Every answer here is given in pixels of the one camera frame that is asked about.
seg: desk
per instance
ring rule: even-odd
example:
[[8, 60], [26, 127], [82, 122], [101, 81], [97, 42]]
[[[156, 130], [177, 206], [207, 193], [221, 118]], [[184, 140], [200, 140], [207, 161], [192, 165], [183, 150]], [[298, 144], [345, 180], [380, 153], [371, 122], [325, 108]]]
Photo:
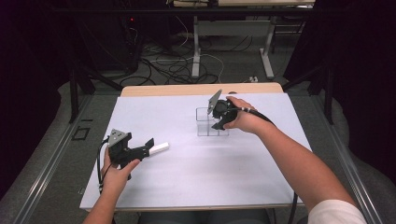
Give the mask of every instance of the desk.
[[[313, 5], [315, 0], [219, 0], [219, 7], [285, 7]], [[174, 1], [175, 7], [206, 7], [207, 3], [201, 1]], [[269, 79], [274, 78], [274, 72], [268, 58], [274, 30], [276, 17], [269, 21], [198, 21], [194, 16], [194, 58], [192, 65], [192, 76], [199, 76], [199, 63], [201, 49], [199, 48], [199, 35], [254, 35], [265, 36], [264, 48], [260, 49], [262, 64], [265, 75]]]
[[[154, 137], [156, 145], [169, 142], [170, 148], [145, 158], [135, 168], [117, 210], [207, 210], [292, 203], [293, 190], [255, 135], [230, 130], [229, 136], [197, 136], [195, 108], [207, 106], [218, 89], [238, 92], [238, 97], [253, 103], [279, 129], [310, 148], [290, 98], [278, 84], [127, 87], [105, 136], [114, 128], [132, 133], [129, 147]], [[94, 166], [80, 208], [90, 210], [98, 197]]]

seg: clear plastic box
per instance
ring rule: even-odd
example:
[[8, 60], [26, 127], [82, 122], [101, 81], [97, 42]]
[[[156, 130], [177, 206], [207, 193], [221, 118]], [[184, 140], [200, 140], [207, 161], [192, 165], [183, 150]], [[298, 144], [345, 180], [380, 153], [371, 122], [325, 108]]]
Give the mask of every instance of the clear plastic box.
[[230, 134], [230, 130], [223, 131], [212, 128], [219, 120], [207, 115], [207, 107], [198, 107], [195, 111], [198, 136], [228, 136]]

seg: handheld controller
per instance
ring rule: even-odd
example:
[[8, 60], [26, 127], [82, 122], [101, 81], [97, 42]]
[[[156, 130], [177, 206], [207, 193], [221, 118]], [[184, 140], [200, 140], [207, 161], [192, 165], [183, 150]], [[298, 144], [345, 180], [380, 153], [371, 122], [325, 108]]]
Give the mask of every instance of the handheld controller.
[[112, 130], [108, 140], [108, 156], [111, 163], [119, 164], [121, 169], [129, 162], [149, 157], [149, 150], [154, 146], [154, 139], [151, 138], [142, 147], [128, 148], [128, 141], [132, 139], [131, 133], [123, 133], [118, 130]]
[[230, 100], [218, 100], [213, 109], [213, 118], [220, 121], [212, 126], [216, 130], [224, 130], [223, 125], [236, 119], [237, 111]]

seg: white tabletop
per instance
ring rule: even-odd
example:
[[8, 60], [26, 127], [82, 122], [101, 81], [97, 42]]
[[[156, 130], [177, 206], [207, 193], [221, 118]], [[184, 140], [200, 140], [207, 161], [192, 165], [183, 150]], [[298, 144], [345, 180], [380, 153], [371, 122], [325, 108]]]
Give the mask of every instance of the white tabletop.
[[[291, 204], [293, 191], [255, 135], [231, 130], [228, 136], [198, 136], [195, 109], [210, 95], [120, 97], [107, 127], [132, 133], [129, 147], [151, 137], [170, 148], [145, 158], [133, 170], [117, 210], [170, 211], [276, 207]], [[270, 118], [284, 133], [310, 148], [286, 93], [237, 95]], [[96, 165], [80, 207], [97, 198]]]

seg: black curtain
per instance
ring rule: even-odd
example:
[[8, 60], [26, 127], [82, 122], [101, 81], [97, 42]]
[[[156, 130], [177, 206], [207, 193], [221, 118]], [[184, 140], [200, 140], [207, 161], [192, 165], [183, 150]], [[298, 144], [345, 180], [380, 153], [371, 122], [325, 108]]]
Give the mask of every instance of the black curtain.
[[0, 8], [2, 198], [52, 123], [68, 75], [32, 2]]
[[[318, 0], [315, 8], [341, 8], [346, 14], [309, 18], [285, 78], [296, 80], [327, 60], [335, 74], [333, 96], [349, 124], [350, 150], [396, 183], [396, 15], [392, 6], [390, 0]], [[309, 80], [324, 87], [323, 75], [314, 74]]]

